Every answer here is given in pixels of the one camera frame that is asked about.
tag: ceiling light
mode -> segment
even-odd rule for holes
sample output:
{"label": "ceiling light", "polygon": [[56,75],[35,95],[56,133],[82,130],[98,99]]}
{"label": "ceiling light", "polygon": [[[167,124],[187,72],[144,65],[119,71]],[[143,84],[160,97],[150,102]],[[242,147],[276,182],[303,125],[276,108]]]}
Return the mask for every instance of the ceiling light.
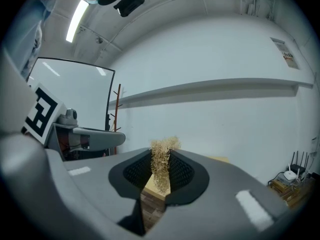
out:
{"label": "ceiling light", "polygon": [[106,76],[106,72],[101,67],[96,66],[96,69],[99,71],[101,76]]}
{"label": "ceiling light", "polygon": [[54,73],[56,76],[60,77],[60,75],[54,71],[47,63],[42,62],[43,65],[45,65],[52,73]]}
{"label": "ceiling light", "polygon": [[66,35],[66,40],[68,42],[72,43],[72,41],[74,40],[74,36],[78,28],[78,25],[80,23],[80,20],[84,15],[88,6],[89,4],[86,1],[81,0],[79,2],[78,7],[75,9],[74,15],[72,17],[72,20],[69,26],[68,34]]}

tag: ceiling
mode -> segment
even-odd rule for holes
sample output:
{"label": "ceiling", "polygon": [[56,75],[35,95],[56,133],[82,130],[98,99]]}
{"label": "ceiling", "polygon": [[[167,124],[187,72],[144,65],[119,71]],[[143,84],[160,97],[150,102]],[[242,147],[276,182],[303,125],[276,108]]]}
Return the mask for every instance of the ceiling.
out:
{"label": "ceiling", "polygon": [[[91,4],[83,16],[73,43],[67,32],[78,0],[58,0],[43,26],[39,56],[69,59],[108,67],[128,46],[147,33],[186,17],[221,13],[247,14],[254,0],[145,0],[128,17],[121,17],[114,4]],[[259,0],[257,17],[268,18],[274,0]]]}

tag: security camera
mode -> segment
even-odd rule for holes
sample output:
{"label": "security camera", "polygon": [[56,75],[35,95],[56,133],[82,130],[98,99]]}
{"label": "security camera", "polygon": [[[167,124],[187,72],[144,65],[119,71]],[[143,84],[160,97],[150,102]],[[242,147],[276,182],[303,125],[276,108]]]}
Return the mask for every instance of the security camera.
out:
{"label": "security camera", "polygon": [[118,10],[122,17],[127,17],[139,6],[143,5],[145,0],[121,0],[113,8]]}

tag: person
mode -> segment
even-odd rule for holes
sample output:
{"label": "person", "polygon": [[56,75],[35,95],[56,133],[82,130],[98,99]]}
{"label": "person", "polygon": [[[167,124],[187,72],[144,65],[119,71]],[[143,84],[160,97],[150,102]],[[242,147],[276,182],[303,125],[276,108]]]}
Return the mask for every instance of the person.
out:
{"label": "person", "polygon": [[[27,79],[37,59],[42,40],[41,25],[48,19],[57,0],[29,0],[15,17],[2,47],[15,69]],[[109,5],[116,0],[92,0]]]}

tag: wood shavings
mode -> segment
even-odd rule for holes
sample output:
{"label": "wood shavings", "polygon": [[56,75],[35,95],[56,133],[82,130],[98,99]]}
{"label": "wood shavings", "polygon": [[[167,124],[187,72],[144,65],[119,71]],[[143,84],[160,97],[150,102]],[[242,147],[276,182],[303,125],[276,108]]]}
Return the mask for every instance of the wood shavings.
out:
{"label": "wood shavings", "polygon": [[162,193],[166,193],[170,187],[169,150],[177,150],[180,148],[181,143],[179,142],[178,137],[170,137],[163,140],[151,141],[151,170],[154,174],[154,185]]}

